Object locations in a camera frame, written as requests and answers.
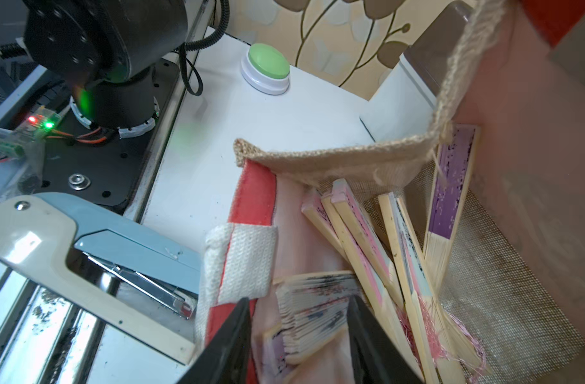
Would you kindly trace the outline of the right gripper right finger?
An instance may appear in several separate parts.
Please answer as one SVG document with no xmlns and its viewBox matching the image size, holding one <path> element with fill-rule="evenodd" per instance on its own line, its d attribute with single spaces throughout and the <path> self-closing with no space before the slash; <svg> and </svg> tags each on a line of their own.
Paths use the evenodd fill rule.
<svg viewBox="0 0 585 384">
<path fill-rule="evenodd" d="M 347 309 L 355 383 L 422 383 L 360 296 Z"/>
</svg>

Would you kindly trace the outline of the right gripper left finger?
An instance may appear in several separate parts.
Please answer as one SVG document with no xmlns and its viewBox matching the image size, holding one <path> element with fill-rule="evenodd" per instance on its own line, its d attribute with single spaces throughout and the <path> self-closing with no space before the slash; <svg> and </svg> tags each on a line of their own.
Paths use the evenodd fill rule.
<svg viewBox="0 0 585 384">
<path fill-rule="evenodd" d="M 243 298 L 177 384 L 247 383 L 250 333 L 250 304 Z"/>
</svg>

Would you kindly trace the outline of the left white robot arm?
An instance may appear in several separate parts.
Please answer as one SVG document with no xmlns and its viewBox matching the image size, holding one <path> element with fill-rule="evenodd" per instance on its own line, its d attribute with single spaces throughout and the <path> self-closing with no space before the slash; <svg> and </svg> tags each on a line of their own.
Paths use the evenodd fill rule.
<svg viewBox="0 0 585 384">
<path fill-rule="evenodd" d="M 144 135 L 156 126 L 156 64 L 178 56 L 186 91 L 204 90 L 187 59 L 191 51 L 215 45 L 230 21 L 230 4 L 220 2 L 220 21 L 211 35 L 190 42 L 183 1 L 28 1 L 24 41 L 31 58 L 65 80 L 69 107 L 83 126 L 121 139 Z"/>
</svg>

